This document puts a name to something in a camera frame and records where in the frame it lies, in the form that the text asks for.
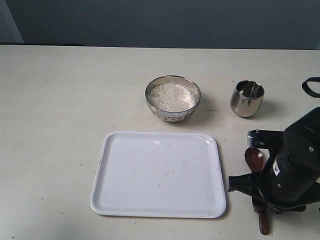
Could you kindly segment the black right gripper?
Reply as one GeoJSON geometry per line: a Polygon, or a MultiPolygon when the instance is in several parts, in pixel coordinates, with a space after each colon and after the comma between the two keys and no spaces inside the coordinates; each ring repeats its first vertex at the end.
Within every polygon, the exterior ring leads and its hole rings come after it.
{"type": "Polygon", "coordinates": [[[251,196],[258,214],[303,212],[320,201],[320,142],[291,139],[279,150],[269,150],[259,173],[228,177],[228,192],[251,196]]]}

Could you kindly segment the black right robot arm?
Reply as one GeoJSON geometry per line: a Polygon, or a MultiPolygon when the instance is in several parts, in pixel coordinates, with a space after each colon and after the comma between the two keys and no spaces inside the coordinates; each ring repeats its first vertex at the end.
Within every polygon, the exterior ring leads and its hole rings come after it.
{"type": "Polygon", "coordinates": [[[229,176],[228,191],[238,191],[277,214],[303,212],[320,201],[320,109],[316,107],[284,131],[250,130],[248,145],[267,149],[261,170],[229,176]]]}

